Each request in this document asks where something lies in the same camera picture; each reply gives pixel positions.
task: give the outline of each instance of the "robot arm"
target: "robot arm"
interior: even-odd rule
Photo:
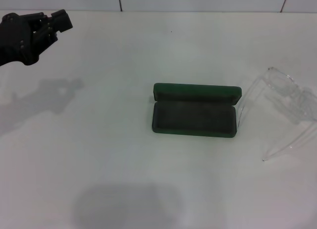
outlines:
[[[65,10],[52,13],[18,15],[9,13],[0,23],[0,66],[12,61],[32,65],[39,55],[57,39],[57,31],[64,32],[73,26]]]

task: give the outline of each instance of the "white tabletop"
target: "white tabletop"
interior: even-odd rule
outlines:
[[[242,86],[274,66],[316,89],[317,14],[69,16],[38,63],[0,70],[0,228],[317,227],[314,144],[262,162],[258,126],[151,129],[156,82]]]

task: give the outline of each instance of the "white surface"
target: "white surface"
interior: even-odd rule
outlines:
[[[0,0],[0,9],[120,11],[119,0]]]
[[[284,0],[121,0],[124,11],[280,12]]]
[[[69,15],[37,64],[1,67],[0,228],[316,228],[314,144],[264,163],[247,120],[233,139],[151,122],[156,82],[242,86],[275,66],[316,90],[317,15]]]
[[[317,0],[287,0],[284,12],[317,12]]]

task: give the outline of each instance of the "white tile wall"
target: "white tile wall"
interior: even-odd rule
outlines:
[[[0,0],[0,9],[74,9],[120,11],[119,0]]]
[[[286,0],[283,12],[317,12],[317,0]]]
[[[121,0],[124,11],[279,12],[284,0]]]

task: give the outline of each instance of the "clear plastic object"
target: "clear plastic object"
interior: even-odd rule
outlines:
[[[248,121],[257,132],[263,161],[301,148],[317,134],[317,97],[274,67],[251,84],[236,111],[238,128]]]

